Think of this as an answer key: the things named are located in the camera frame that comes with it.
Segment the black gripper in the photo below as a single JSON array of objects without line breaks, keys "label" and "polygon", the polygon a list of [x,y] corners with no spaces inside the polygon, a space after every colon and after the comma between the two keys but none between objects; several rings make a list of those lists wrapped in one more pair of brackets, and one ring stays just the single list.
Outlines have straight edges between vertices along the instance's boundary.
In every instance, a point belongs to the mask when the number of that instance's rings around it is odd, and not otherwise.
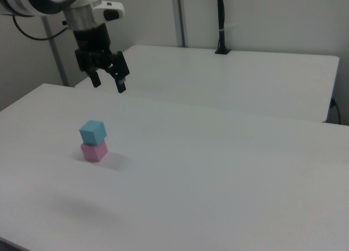
[{"label": "black gripper", "polygon": [[75,55],[79,68],[90,77],[93,87],[101,85],[97,70],[102,69],[114,78],[118,93],[126,91],[125,80],[130,71],[123,53],[111,51],[106,25],[73,33],[78,44]]}]

